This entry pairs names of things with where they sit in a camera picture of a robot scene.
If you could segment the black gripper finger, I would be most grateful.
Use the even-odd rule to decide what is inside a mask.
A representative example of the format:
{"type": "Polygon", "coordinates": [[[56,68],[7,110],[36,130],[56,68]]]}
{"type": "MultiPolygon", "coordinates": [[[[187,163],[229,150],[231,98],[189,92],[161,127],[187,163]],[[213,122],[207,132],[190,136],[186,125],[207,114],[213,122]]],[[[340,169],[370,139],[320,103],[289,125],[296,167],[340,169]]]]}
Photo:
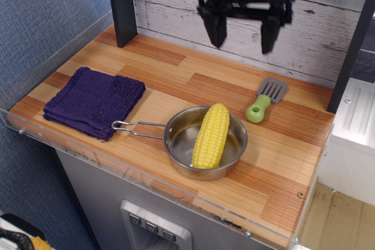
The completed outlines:
{"type": "Polygon", "coordinates": [[[284,24],[281,15],[269,15],[261,20],[261,48],[262,54],[272,52],[275,41],[279,35],[279,30],[284,24]]]}
{"type": "Polygon", "coordinates": [[[227,36],[227,8],[225,6],[198,6],[197,10],[203,19],[211,44],[219,49],[227,36]]]}

